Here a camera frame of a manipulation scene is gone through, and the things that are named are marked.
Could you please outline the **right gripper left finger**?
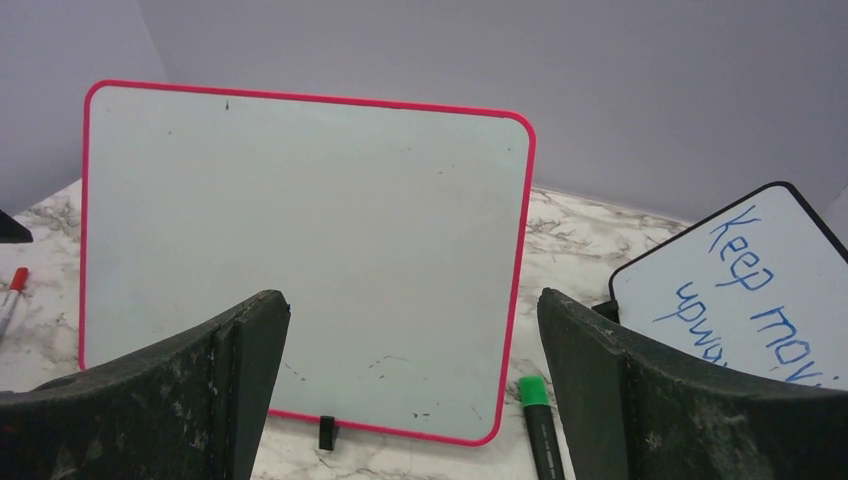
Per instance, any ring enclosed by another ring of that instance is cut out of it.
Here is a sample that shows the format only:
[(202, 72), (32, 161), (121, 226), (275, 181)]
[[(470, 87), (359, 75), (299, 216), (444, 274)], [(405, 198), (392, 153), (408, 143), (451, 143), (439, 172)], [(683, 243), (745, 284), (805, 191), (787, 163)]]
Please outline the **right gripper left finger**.
[(247, 479), (290, 322), (264, 290), (165, 340), (1, 396), (5, 479)]

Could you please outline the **red white marker pen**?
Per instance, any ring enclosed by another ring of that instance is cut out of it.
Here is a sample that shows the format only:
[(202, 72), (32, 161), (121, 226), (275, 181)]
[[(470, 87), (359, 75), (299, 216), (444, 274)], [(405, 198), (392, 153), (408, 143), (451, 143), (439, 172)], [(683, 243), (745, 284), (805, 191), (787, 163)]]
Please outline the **red white marker pen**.
[(27, 267), (19, 267), (16, 269), (8, 285), (8, 290), (1, 305), (1, 339), (4, 339), (7, 335), (17, 302), (25, 288), (28, 276), (29, 269)]

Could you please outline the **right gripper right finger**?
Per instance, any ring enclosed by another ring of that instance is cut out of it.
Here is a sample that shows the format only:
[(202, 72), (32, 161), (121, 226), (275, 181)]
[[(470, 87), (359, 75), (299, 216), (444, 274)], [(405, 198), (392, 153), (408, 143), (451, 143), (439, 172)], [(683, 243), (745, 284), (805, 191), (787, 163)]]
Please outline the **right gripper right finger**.
[(537, 319), (580, 479), (843, 479), (847, 395), (726, 369), (551, 288)]

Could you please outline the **black framed written whiteboard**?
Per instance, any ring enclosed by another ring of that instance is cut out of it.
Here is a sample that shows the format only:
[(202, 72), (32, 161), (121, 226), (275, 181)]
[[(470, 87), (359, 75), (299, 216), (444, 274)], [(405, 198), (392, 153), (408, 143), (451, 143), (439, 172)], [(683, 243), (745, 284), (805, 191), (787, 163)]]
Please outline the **black framed written whiteboard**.
[(789, 182), (768, 183), (619, 267), (619, 323), (763, 378), (847, 386), (847, 250)]

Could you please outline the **green capped black marker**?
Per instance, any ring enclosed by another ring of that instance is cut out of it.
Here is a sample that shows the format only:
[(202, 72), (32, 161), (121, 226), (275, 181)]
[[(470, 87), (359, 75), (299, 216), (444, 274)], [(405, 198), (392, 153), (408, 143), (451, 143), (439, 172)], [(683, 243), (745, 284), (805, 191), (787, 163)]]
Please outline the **green capped black marker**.
[(529, 445), (539, 480), (565, 480), (547, 388), (541, 376), (518, 382)]

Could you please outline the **pink framed whiteboard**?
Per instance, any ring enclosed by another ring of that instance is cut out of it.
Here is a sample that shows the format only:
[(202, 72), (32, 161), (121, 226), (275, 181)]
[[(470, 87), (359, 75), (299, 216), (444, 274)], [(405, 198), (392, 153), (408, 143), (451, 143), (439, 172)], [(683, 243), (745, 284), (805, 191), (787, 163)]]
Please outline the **pink framed whiteboard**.
[(277, 290), (291, 320), (273, 415), (485, 445), (536, 142), (508, 110), (100, 81), (84, 100), (79, 364)]

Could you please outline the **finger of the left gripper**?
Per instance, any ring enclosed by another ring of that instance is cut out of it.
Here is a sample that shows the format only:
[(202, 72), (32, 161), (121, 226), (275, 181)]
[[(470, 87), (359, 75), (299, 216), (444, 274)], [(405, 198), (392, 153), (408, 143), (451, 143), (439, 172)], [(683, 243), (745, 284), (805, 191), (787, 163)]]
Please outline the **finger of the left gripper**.
[(13, 217), (0, 211), (0, 243), (27, 244), (33, 242), (31, 231)]

